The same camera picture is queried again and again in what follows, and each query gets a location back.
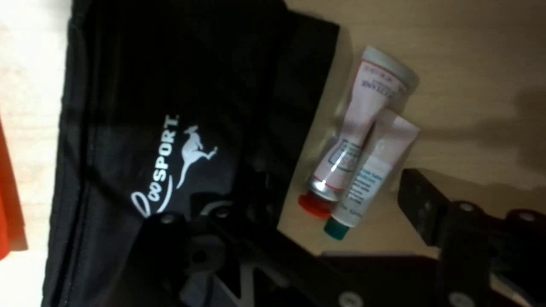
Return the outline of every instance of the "black backpack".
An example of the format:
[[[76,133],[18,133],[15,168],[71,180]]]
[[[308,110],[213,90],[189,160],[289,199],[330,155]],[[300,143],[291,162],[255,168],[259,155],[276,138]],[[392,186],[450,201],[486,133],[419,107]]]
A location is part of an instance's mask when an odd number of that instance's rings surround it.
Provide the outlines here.
[[[156,213],[274,226],[335,35],[279,0],[74,0],[42,305],[122,305]]]

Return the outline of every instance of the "wooden surface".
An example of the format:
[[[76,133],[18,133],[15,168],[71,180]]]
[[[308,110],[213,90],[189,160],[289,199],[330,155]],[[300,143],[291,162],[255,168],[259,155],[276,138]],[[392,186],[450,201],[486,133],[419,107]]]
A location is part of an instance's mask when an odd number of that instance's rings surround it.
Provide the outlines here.
[[[334,64],[286,197],[279,230],[310,252],[426,249],[395,206],[395,180],[342,242],[296,206],[334,131],[358,56],[373,44],[412,66],[421,81],[404,116],[423,133],[405,165],[450,197],[503,216],[544,211],[546,1],[542,0],[289,0],[298,12],[341,25]],[[0,119],[23,204],[28,250],[0,261],[0,305],[40,300],[68,0],[0,0]]]

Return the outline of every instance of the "white logo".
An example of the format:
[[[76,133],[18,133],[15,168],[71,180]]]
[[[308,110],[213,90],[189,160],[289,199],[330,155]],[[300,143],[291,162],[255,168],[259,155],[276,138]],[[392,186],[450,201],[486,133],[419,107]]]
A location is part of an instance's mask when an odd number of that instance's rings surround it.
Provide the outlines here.
[[[180,179],[177,180],[175,187],[179,189],[184,180],[185,180],[185,172],[187,168],[197,162],[201,157],[204,157],[206,160],[209,160],[211,157],[216,155],[218,146],[214,146],[213,150],[209,150],[208,153],[201,151],[202,150],[202,143],[201,143],[201,136],[197,134],[197,126],[189,126],[184,134],[189,134],[189,138],[185,139],[184,146],[182,146],[182,170],[180,170]]]
[[[148,186],[148,191],[131,192],[131,203],[134,204],[138,213],[144,218],[151,215],[151,204],[153,208],[156,208],[155,213],[161,213],[172,197],[172,168],[167,158],[172,155],[177,124],[179,124],[179,116],[175,117],[165,116],[160,145],[156,148],[158,155],[153,163],[151,182]],[[201,136],[197,134],[197,126],[189,126],[184,131],[184,134],[187,134],[187,139],[180,148],[184,165],[180,168],[180,177],[175,184],[175,189],[179,189],[184,184],[185,172],[194,162],[197,162],[201,157],[209,160],[218,151],[216,146],[208,153],[202,151],[202,143],[201,143]]]

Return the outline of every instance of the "orange object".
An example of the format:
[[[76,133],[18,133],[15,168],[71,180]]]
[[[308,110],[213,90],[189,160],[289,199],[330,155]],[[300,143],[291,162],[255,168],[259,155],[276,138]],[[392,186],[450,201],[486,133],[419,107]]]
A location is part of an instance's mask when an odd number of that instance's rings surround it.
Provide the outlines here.
[[[10,250],[27,249],[15,175],[0,122],[0,259]]]

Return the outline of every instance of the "white tube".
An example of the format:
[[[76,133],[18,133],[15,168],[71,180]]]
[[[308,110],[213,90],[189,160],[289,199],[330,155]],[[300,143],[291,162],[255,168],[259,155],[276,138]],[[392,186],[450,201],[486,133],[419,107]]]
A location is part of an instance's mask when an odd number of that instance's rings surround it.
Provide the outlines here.
[[[308,180],[313,194],[327,201],[339,199],[376,112],[404,99],[416,81],[407,66],[371,46],[364,47],[341,133]]]
[[[359,221],[392,167],[416,139],[417,131],[414,124],[390,110],[383,109],[376,116],[354,175],[324,226],[325,233],[341,240],[347,228]]]

